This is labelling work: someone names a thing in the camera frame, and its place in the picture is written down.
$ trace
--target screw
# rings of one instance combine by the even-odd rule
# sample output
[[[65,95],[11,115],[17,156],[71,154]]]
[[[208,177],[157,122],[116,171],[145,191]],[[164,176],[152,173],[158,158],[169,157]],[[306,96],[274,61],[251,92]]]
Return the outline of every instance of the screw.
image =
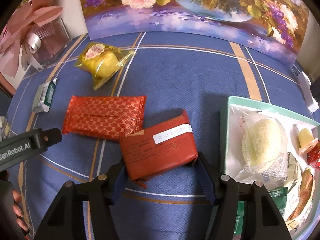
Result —
[[[262,187],[262,186],[263,186],[263,182],[260,181],[260,180],[257,180],[257,181],[255,182],[255,184],[256,184],[258,187]]]
[[[98,180],[106,180],[106,179],[107,179],[106,174],[101,174],[98,176]]]
[[[68,181],[64,184],[65,187],[71,187],[72,185],[73,185],[73,181],[71,181],[71,180],[68,180]]]
[[[223,181],[228,181],[230,179],[230,177],[228,175],[223,174],[223,175],[221,175],[221,179]]]

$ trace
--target purple flower painting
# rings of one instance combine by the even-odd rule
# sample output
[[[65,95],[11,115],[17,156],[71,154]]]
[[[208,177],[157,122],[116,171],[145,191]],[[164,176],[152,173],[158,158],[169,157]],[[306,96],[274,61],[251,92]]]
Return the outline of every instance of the purple flower painting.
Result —
[[[167,31],[207,35],[291,65],[308,23],[301,0],[81,0],[91,39]]]

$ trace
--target blue tablecloth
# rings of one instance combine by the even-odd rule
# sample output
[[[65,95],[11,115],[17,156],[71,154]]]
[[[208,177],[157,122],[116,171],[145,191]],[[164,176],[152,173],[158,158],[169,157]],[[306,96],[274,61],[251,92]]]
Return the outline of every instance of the blue tablecloth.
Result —
[[[29,70],[10,105],[7,117],[11,136],[28,129],[62,128],[72,95],[147,95],[144,127],[175,117],[186,109],[197,149],[219,166],[219,109],[230,95],[253,98],[320,121],[319,113],[306,107],[296,73],[244,46],[185,33],[131,33],[99,41],[133,47],[133,60],[99,90],[92,88],[89,73],[74,67],[89,37],[75,38],[58,63],[33,74]],[[31,114],[38,86],[58,76],[49,113]],[[37,230],[63,183],[87,182],[104,173],[121,158],[118,143],[76,134],[41,156],[10,169],[11,181],[25,199],[31,235]],[[111,208],[121,240],[205,238],[212,206],[201,190],[193,167],[179,167],[147,182],[142,189],[128,181],[121,199]],[[93,239],[88,206],[84,207],[86,231]]]

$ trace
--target red box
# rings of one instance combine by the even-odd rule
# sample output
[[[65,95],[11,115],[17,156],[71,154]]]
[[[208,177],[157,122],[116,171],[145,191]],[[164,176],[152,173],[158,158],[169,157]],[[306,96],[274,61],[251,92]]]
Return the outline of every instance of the red box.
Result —
[[[62,133],[118,141],[142,130],[146,98],[72,96]]]
[[[120,138],[124,162],[132,181],[143,181],[195,161],[196,143],[187,112],[176,118]]]

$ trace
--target red patterned package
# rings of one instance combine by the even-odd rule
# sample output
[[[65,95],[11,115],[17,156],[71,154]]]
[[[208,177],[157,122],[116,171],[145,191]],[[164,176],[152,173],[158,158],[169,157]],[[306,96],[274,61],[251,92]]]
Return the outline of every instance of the red patterned package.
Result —
[[[310,152],[308,152],[307,161],[312,168],[320,170],[320,141]]]
[[[62,133],[118,141],[143,129],[146,98],[72,96]]]
[[[198,157],[185,110],[176,118],[120,138],[119,142],[130,179],[144,188],[144,181]]]

